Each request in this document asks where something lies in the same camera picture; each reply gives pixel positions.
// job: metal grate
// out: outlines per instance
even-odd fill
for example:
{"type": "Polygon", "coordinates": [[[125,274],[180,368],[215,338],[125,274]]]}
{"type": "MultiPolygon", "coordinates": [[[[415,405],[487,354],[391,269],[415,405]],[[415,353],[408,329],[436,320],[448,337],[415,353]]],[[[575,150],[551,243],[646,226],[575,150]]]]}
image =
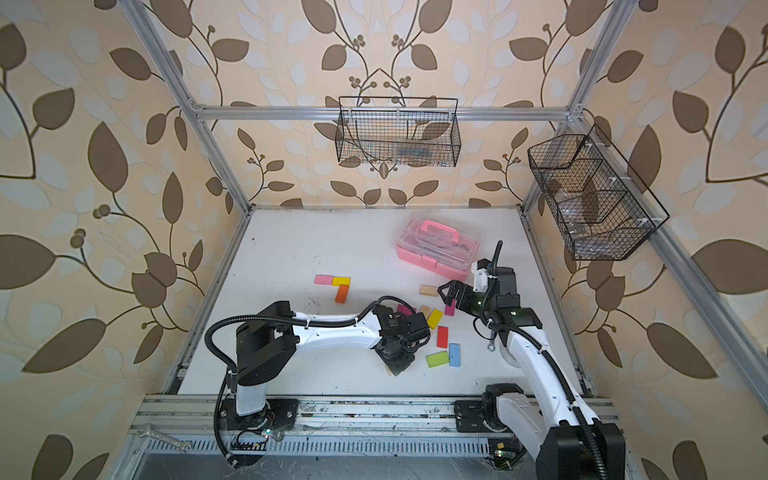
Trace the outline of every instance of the metal grate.
{"type": "Polygon", "coordinates": [[[628,162],[626,174],[616,173],[598,147],[605,136],[593,130],[529,148],[529,164],[574,260],[625,260],[669,213],[628,162]],[[652,195],[664,216],[647,212],[627,181],[652,195]]]}
{"type": "Polygon", "coordinates": [[[339,163],[455,167],[462,147],[457,106],[455,98],[339,97],[339,163]],[[413,100],[423,101],[408,106],[413,100]]]}
{"type": "Polygon", "coordinates": [[[232,446],[233,452],[252,455],[486,457],[490,452],[487,439],[361,440],[344,437],[286,436],[282,442],[241,442],[232,446]]]}

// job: leaf-patterned wallpaper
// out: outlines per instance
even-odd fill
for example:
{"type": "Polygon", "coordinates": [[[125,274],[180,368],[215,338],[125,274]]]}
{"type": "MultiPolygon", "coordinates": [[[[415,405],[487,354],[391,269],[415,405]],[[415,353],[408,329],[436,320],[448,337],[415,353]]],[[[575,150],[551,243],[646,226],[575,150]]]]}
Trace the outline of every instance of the leaf-patterned wallpaper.
{"type": "Polygon", "coordinates": [[[201,104],[564,106],[608,0],[146,0],[201,104]]]}
{"type": "Polygon", "coordinates": [[[114,1],[0,3],[0,72],[0,458],[97,478],[240,214],[114,1]]]}
{"type": "MultiPolygon", "coordinates": [[[[545,121],[461,122],[456,167],[339,164],[336,125],[312,121],[219,121],[215,133],[254,205],[397,207],[521,204],[533,176],[526,150],[549,139],[545,121]]],[[[218,194],[212,177],[210,194],[218,194]]]]}
{"type": "Polygon", "coordinates": [[[641,2],[588,102],[768,349],[768,4],[641,2]]]}
{"type": "Polygon", "coordinates": [[[531,222],[600,396],[648,480],[763,478],[768,415],[648,243],[574,262],[549,209],[531,222]]]}

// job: wire mesh basket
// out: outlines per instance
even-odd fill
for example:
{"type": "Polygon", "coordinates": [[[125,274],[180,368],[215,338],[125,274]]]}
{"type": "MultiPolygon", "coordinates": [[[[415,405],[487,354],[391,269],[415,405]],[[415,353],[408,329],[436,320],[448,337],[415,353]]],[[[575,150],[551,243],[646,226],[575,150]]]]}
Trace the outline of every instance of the wire mesh basket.
{"type": "Polygon", "coordinates": [[[339,163],[455,167],[462,140],[455,98],[339,97],[339,163]],[[409,103],[420,101],[419,106],[409,103]]]}
{"type": "Polygon", "coordinates": [[[600,148],[606,137],[594,129],[534,145],[528,160],[573,259],[626,260],[669,213],[629,162],[632,173],[618,174],[606,161],[600,148]],[[637,188],[648,192],[663,214],[641,205],[627,186],[632,181],[641,184],[637,188]]]}

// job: ventilation grille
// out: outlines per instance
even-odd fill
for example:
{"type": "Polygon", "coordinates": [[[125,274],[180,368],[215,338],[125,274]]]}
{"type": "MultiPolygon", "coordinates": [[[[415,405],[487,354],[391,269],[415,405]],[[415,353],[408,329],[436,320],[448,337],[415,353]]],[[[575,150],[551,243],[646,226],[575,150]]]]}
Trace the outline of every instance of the ventilation grille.
{"type": "MultiPolygon", "coordinates": [[[[188,455],[220,455],[212,435],[176,435],[175,438],[192,442],[188,455]]],[[[287,435],[282,442],[245,442],[240,439],[232,453],[251,455],[292,455],[292,456],[403,456],[403,457],[477,457],[489,455],[488,440],[483,438],[400,438],[400,439],[357,439],[355,437],[306,437],[287,435]]],[[[147,453],[179,454],[179,450],[165,442],[150,439],[147,453]]]]}

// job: blue block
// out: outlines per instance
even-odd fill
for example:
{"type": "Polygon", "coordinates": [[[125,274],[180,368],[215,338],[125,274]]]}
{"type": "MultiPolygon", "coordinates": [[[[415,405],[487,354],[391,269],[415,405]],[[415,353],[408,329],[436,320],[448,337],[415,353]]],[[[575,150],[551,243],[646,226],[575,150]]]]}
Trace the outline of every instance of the blue block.
{"type": "Polygon", "coordinates": [[[462,365],[461,349],[459,348],[458,343],[450,343],[448,345],[448,356],[451,359],[451,362],[449,363],[449,366],[461,366],[462,365]]]}

